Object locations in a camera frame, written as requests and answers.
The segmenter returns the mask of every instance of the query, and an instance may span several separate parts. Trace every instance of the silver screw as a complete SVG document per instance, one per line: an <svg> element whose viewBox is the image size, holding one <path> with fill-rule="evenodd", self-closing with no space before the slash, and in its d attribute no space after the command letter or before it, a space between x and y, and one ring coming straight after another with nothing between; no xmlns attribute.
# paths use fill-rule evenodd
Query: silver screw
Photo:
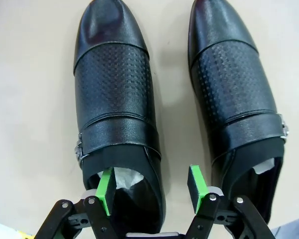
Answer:
<svg viewBox="0 0 299 239"><path fill-rule="evenodd" d="M93 203L95 203L94 198L90 198L90 199L89 199L89 204L93 204Z"/></svg>
<svg viewBox="0 0 299 239"><path fill-rule="evenodd" d="M68 203L62 203L62 207L63 207L63 208L67 208L68 206L69 206Z"/></svg>
<svg viewBox="0 0 299 239"><path fill-rule="evenodd" d="M210 201L215 201L217 198L216 198L216 196L215 196L215 194L211 194L211 195L209 195L209 200Z"/></svg>
<svg viewBox="0 0 299 239"><path fill-rule="evenodd" d="M244 202L244 199L242 198L237 198L237 203L243 203Z"/></svg>

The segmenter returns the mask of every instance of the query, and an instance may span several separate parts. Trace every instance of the silver buckle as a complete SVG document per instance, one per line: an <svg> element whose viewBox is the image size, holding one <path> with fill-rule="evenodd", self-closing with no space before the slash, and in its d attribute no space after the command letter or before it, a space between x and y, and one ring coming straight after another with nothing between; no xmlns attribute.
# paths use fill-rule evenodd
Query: silver buckle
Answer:
<svg viewBox="0 0 299 239"><path fill-rule="evenodd" d="M283 126L283 131L284 131L284 136L281 136L280 138L283 138L284 141L286 142L287 136L289 135L289 127L286 125L286 122L285 122L285 120L283 118L283 115L281 115L281 114L278 114L278 115L281 118L281 124Z"/></svg>
<svg viewBox="0 0 299 239"><path fill-rule="evenodd" d="M88 156L88 154L83 154L83 149L81 147L82 144L82 133L79 134L79 140L76 143L76 147L75 147L75 154L76 154L76 159L79 162L80 167L82 167L83 164L83 159Z"/></svg>

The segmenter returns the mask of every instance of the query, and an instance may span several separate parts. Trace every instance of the beige surface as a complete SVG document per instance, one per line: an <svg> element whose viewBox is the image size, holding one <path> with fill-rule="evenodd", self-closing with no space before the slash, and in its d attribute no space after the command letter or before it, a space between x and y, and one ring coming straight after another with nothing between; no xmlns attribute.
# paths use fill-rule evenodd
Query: beige surface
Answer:
<svg viewBox="0 0 299 239"><path fill-rule="evenodd" d="M193 217L187 167L208 165L187 70L192 0L125 2L150 53L167 202L163 231L185 232ZM270 223L276 227L299 218L299 0L230 2L254 37L291 129ZM73 153L72 62L88 3L0 0L0 223L7 226L35 233L57 200L76 202L84 191ZM212 238L223 231L217 227Z"/></svg>

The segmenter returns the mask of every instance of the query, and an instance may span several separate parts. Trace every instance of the black dress shoe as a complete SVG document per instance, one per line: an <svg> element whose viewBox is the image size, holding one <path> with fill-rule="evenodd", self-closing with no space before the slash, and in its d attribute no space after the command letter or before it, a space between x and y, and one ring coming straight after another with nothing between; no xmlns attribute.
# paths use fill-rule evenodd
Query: black dress shoe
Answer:
<svg viewBox="0 0 299 239"><path fill-rule="evenodd" d="M248 196L270 219L287 128L277 114L258 51L225 0L196 0L188 65L212 153L212 183Z"/></svg>
<svg viewBox="0 0 299 239"><path fill-rule="evenodd" d="M85 10L74 59L79 143L86 189L109 167L136 182L117 188L111 220L120 235L158 233L164 218L160 149L149 53L139 26L120 0L94 0Z"/></svg>

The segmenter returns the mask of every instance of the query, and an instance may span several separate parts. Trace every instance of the shoe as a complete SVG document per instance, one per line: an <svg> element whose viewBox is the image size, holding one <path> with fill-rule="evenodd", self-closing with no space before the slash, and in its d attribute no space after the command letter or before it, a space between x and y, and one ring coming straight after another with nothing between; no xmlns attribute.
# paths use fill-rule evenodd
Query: shoe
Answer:
<svg viewBox="0 0 299 239"><path fill-rule="evenodd" d="M86 8L74 76L85 188L97 188L102 172L114 167L116 231L158 233L165 212L149 53L121 0L94 0Z"/></svg>
<svg viewBox="0 0 299 239"><path fill-rule="evenodd" d="M196 0L188 65L206 125L212 184L248 196L268 223L288 129L277 109L255 43L225 0Z"/></svg>

